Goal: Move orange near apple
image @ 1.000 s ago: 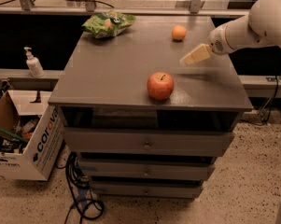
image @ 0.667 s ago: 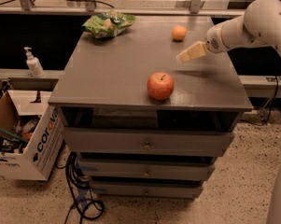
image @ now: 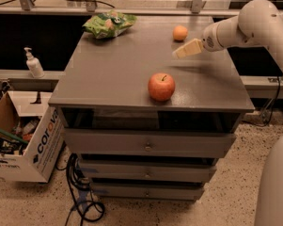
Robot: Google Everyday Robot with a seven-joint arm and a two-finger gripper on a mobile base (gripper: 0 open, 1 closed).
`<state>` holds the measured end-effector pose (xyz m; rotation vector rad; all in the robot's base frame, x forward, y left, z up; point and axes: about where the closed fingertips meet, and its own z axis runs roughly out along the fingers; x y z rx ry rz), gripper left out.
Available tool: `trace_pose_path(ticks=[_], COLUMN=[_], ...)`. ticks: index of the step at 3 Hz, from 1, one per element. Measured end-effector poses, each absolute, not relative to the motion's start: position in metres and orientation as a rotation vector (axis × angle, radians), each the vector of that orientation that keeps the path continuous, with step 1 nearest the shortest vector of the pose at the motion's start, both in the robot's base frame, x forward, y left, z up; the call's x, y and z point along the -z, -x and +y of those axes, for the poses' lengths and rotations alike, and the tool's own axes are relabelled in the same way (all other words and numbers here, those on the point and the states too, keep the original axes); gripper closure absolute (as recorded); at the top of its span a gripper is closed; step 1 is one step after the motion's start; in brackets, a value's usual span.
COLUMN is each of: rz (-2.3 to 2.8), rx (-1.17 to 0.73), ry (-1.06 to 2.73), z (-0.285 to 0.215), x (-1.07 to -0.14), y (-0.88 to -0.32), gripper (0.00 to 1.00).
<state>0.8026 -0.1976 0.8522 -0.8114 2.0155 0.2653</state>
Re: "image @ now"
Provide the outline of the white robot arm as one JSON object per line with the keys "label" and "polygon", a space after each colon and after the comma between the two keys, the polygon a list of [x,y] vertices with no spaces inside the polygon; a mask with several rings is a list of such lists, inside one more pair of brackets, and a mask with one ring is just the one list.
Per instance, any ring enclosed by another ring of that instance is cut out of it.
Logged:
{"label": "white robot arm", "polygon": [[[229,19],[210,24],[199,39],[173,52],[175,58],[215,52],[229,47],[265,48],[283,72],[283,15],[268,0],[252,0]],[[283,226],[283,136],[269,152],[263,167],[255,226]]]}

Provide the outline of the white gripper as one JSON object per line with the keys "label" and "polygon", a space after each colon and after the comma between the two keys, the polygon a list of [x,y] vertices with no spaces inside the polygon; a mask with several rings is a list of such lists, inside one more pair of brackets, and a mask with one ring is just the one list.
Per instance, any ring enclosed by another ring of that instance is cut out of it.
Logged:
{"label": "white gripper", "polygon": [[224,47],[218,39],[219,23],[208,25],[202,32],[201,40],[192,39],[184,45],[176,49],[172,56],[174,58],[184,58],[192,55],[199,54],[203,51],[203,47],[210,52],[223,50]]}

